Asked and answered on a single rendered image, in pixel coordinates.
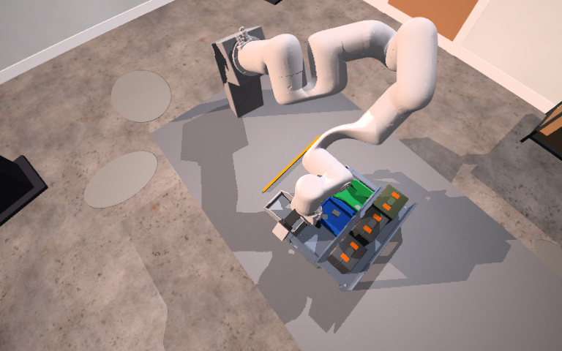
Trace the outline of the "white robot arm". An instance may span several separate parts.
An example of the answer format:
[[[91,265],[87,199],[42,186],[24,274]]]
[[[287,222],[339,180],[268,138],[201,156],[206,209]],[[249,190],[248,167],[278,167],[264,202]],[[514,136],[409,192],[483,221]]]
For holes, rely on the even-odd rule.
[[[307,41],[309,83],[295,36],[281,34],[270,41],[258,41],[244,27],[239,31],[243,38],[236,35],[234,65],[247,76],[269,74],[275,99],[281,105],[340,93],[348,82],[347,61],[374,58],[397,72],[397,82],[356,123],[330,129],[308,149],[302,164],[310,174],[296,182],[295,209],[272,231],[283,241],[301,215],[321,215],[321,201],[351,185],[352,173],[326,150],[333,142],[355,139],[380,145],[410,114],[431,102],[437,75],[438,31],[426,18],[412,18],[397,32],[376,20],[320,31]]]

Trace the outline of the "green open bin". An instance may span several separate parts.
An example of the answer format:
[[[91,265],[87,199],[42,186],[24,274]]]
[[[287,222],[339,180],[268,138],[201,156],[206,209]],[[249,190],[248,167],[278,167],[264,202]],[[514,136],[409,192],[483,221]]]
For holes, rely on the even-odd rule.
[[[345,191],[338,192],[335,195],[332,195],[332,197],[341,200],[357,213],[359,210],[355,208],[355,205],[360,205],[362,207],[373,193],[374,192],[368,189],[361,182],[353,180],[351,185]]]

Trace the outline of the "blue open bin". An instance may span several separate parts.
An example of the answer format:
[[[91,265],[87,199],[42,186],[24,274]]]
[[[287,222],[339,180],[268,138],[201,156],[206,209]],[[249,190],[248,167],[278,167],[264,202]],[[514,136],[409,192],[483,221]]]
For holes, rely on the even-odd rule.
[[[328,214],[328,220],[321,218],[319,222],[336,237],[356,215],[356,212],[344,204],[344,202],[333,197],[327,198],[321,207],[323,214]],[[341,213],[338,218],[331,214],[334,209]]]

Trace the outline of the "grey metal shelf rack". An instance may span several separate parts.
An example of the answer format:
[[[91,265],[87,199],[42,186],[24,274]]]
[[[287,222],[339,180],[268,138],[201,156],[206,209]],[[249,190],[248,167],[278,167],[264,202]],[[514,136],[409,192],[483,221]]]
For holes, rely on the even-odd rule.
[[[386,247],[388,242],[390,242],[394,234],[399,230],[411,211],[418,204],[414,203],[411,207],[404,205],[398,215],[390,221],[390,223],[384,226],[374,241],[365,246],[367,251],[352,271],[341,274],[328,260],[326,260],[326,258],[331,254],[339,242],[341,242],[341,240],[351,231],[355,224],[363,217],[365,211],[384,190],[381,185],[377,187],[360,173],[355,171],[352,167],[347,165],[345,167],[353,174],[354,178],[362,182],[366,187],[374,192],[366,203],[359,209],[349,223],[346,224],[337,237],[323,225],[321,225],[322,227],[320,229],[316,226],[311,227],[307,225],[297,237],[290,232],[286,238],[286,241],[290,243],[300,254],[302,254],[312,265],[316,268],[319,266],[322,267],[328,275],[340,284],[341,286],[339,285],[338,287],[341,288],[337,288],[341,292],[352,291],[354,289],[363,275],[365,275],[379,254]]]

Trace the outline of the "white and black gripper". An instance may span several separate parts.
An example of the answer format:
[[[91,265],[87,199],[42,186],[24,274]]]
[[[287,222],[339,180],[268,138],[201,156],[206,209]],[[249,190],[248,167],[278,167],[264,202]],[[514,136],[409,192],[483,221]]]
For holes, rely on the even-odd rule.
[[[294,198],[295,198],[295,196],[294,196]],[[294,198],[289,202],[289,203],[291,204],[291,209],[292,209],[292,210],[295,209],[295,206],[294,206]],[[320,224],[319,220],[321,220],[322,216],[323,216],[323,214],[321,214],[321,215],[319,215],[319,214],[314,215],[314,214],[313,214],[312,216],[304,216],[304,215],[301,215],[301,218],[305,221],[305,223],[304,223],[304,226],[305,226],[305,227],[306,227],[307,225],[308,225],[308,226],[311,226],[311,227],[316,226],[318,229],[320,229],[321,224]],[[318,218],[319,218],[319,219],[318,219]]]

